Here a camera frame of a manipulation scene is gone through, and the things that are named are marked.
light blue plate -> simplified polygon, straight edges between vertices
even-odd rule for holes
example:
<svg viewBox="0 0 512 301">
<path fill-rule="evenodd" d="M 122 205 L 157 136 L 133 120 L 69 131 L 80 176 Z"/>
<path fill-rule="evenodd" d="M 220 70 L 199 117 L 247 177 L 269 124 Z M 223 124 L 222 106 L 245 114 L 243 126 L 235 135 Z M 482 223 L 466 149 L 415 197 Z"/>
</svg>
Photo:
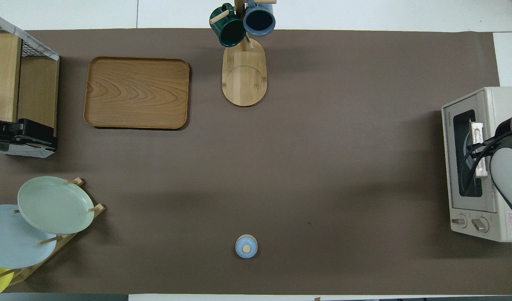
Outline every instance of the light blue plate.
<svg viewBox="0 0 512 301">
<path fill-rule="evenodd" d="M 57 177 L 38 177 L 18 191 L 18 207 L 36 229 L 51 234 L 72 234 L 85 229 L 94 218 L 94 205 L 83 189 Z"/>
<path fill-rule="evenodd" d="M 258 252 L 258 242 L 254 236 L 241 235 L 236 241 L 236 253 L 241 258 L 252 258 Z"/>
<path fill-rule="evenodd" d="M 0 204 L 0 268 L 19 269 L 36 265 L 48 258 L 56 242 L 38 246 L 39 242 L 52 238 L 28 224 L 15 204 Z"/>
</svg>

white floor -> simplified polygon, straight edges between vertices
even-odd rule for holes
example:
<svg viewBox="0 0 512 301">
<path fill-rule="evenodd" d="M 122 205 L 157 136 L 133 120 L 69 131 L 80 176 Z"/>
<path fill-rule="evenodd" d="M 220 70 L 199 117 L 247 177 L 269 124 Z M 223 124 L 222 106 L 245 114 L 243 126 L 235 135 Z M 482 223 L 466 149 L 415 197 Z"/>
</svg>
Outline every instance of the white floor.
<svg viewBox="0 0 512 301">
<path fill-rule="evenodd" d="M 221 4 L 221 0 L 0 0 L 0 16 L 24 30 L 208 28 L 210 12 Z M 274 14 L 277 29 L 494 32 L 499 84 L 512 86 L 512 0 L 277 0 Z M 136 295 L 132 300 L 159 300 L 156 297 Z M 312 298 L 283 297 L 284 301 Z M 170 295 L 161 300 L 183 298 Z"/>
</svg>

wooden mug stand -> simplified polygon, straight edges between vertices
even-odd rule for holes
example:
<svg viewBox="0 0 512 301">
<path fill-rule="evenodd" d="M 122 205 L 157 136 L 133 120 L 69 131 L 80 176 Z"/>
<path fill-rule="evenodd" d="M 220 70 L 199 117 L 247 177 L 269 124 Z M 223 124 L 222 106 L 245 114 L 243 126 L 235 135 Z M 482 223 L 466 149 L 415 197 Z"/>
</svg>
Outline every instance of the wooden mug stand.
<svg viewBox="0 0 512 301">
<path fill-rule="evenodd" d="M 81 178 L 76 178 L 74 180 L 67 180 L 67 183 L 73 183 L 78 186 L 81 186 L 83 184 L 83 180 Z M 98 215 L 100 215 L 103 212 L 103 210 L 105 210 L 105 207 L 102 204 L 97 204 L 96 206 L 94 206 L 94 208 L 90 208 L 88 211 L 94 212 L 94 217 L 93 217 L 93 220 L 94 220 L 98 217 Z M 36 269 L 38 269 L 42 264 L 44 264 L 46 261 L 48 261 L 48 259 L 50 259 L 57 251 L 59 251 L 65 244 L 67 244 L 67 242 L 69 242 L 72 238 L 74 238 L 74 236 L 76 236 L 76 234 L 77 233 L 68 234 L 68 235 L 57 235 L 54 238 L 50 238 L 49 240 L 44 240 L 42 242 L 39 242 L 38 244 L 41 245 L 41 244 L 46 244 L 48 242 L 53 242 L 54 240 L 57 240 L 57 243 L 55 245 L 55 249 L 53 250 L 53 252 L 51 252 L 51 254 L 48 256 L 48 258 L 46 258 L 41 263 L 37 263 L 36 265 L 31 265 L 30 267 L 25 267 L 25 268 L 21 268 L 21 269 L 10 269 L 6 272 L 0 273 L 0 277 L 3 277 L 10 273 L 15 273 L 13 276 L 13 280 L 11 280 L 11 283 L 9 284 L 9 286 L 26 280 L 26 278 L 28 278 L 31 274 L 33 274 L 33 272 L 35 272 Z"/>
<path fill-rule="evenodd" d="M 244 17 L 245 2 L 247 0 L 235 0 L 239 19 Z M 276 0 L 254 2 L 276 3 Z M 245 36 L 240 44 L 224 50 L 222 89 L 224 96 L 240 107 L 255 105 L 264 97 L 267 91 L 267 65 L 265 51 L 260 43 Z"/>
</svg>

blue lid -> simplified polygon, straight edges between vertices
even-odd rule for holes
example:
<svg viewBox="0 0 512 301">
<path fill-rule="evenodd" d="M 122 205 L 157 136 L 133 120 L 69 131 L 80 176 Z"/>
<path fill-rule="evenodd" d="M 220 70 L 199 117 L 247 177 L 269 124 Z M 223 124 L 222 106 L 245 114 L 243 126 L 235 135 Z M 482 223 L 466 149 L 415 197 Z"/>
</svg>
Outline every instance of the blue lid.
<svg viewBox="0 0 512 301">
<path fill-rule="evenodd" d="M 241 235 L 236 242 L 236 253 L 241 258 L 252 258 L 258 252 L 258 242 L 254 236 L 249 234 Z"/>
</svg>

microwave window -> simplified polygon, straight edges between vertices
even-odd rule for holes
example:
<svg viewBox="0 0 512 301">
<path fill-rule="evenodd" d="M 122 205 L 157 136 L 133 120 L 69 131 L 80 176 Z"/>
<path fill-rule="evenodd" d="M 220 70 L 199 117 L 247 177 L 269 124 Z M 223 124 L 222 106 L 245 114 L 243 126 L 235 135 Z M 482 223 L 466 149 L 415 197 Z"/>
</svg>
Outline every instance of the microwave window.
<svg viewBox="0 0 512 301">
<path fill-rule="evenodd" d="M 455 135 L 455 159 L 457 160 L 458 190 L 461 196 L 480 197 L 483 194 L 481 179 L 476 179 L 471 173 L 473 159 L 469 156 L 463 165 L 468 146 L 472 145 L 470 137 L 470 122 L 476 121 L 476 113 L 469 110 L 453 118 L 453 133 Z"/>
</svg>

